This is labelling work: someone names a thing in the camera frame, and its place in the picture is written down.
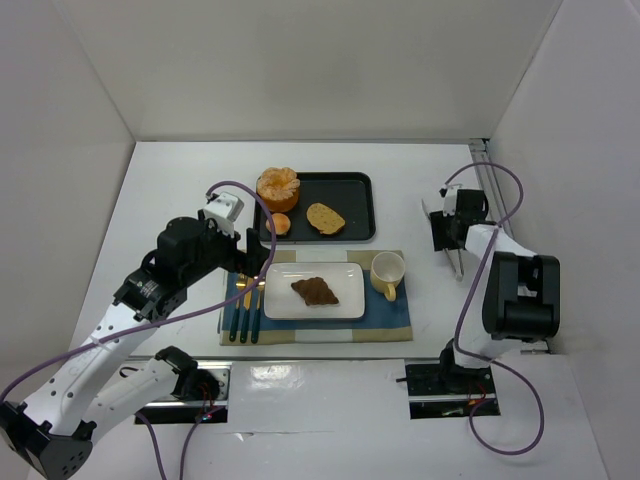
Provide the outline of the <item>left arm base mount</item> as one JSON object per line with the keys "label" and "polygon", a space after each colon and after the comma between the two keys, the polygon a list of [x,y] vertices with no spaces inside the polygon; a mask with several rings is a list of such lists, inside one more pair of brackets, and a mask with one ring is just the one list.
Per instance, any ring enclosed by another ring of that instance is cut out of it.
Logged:
{"label": "left arm base mount", "polygon": [[151,424],[225,423],[230,368],[198,362],[174,346],[160,350],[154,360],[168,366],[174,381],[169,392],[139,413]]}

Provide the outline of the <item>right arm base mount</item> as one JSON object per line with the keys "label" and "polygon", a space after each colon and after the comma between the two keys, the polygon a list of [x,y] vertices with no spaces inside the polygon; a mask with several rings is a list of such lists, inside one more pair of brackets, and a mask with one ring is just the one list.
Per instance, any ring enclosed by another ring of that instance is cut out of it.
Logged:
{"label": "right arm base mount", "polygon": [[500,416],[490,368],[464,368],[454,362],[453,341],[437,361],[408,361],[396,382],[406,386],[410,417],[415,419]]}

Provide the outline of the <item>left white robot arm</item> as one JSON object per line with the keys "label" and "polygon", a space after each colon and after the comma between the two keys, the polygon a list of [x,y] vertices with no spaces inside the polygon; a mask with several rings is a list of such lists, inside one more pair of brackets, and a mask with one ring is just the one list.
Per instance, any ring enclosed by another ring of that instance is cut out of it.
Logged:
{"label": "left white robot arm", "polygon": [[250,279],[265,274],[274,248],[263,247],[254,229],[247,231],[245,250],[238,249],[239,239],[212,218],[171,220],[94,331],[46,384],[19,403],[1,400],[1,436],[8,446],[44,478],[68,479],[102,436],[147,403],[167,396],[201,401],[218,393],[216,378],[174,346],[112,387],[106,384],[186,302],[190,286],[218,268]]}

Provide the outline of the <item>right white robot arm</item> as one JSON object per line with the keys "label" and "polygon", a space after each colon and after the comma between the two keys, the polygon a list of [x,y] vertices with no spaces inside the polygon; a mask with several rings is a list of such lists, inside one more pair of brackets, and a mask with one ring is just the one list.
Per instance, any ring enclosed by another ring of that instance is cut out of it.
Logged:
{"label": "right white robot arm", "polygon": [[440,195],[443,207],[426,213],[434,250],[445,253],[458,279],[463,252],[480,261],[476,289],[463,304],[469,314],[479,300],[480,314],[454,329],[439,357],[439,382],[449,386],[475,380],[504,354],[558,333],[560,262],[521,246],[491,221],[483,191],[453,184]]}

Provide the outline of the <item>metal serving tongs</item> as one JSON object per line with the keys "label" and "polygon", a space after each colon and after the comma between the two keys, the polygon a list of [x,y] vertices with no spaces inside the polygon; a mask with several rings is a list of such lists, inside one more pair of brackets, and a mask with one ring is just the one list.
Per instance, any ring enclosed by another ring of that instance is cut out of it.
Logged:
{"label": "metal serving tongs", "polygon": [[[433,227],[433,222],[430,218],[430,211],[424,199],[421,200],[421,207],[427,222],[429,223],[430,227]],[[448,264],[451,267],[454,279],[457,282],[461,282],[464,279],[464,265],[463,265],[462,255],[460,251],[459,250],[451,251],[448,249],[443,249],[442,253],[445,255],[448,261]]]}

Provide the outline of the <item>brown chocolate croissant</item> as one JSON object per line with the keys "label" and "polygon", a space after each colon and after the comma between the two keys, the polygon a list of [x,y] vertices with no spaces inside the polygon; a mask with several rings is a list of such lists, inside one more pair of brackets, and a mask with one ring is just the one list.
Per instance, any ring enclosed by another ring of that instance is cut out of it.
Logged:
{"label": "brown chocolate croissant", "polygon": [[322,277],[312,277],[298,280],[291,284],[291,288],[304,301],[306,306],[338,305],[339,299],[330,289]]}

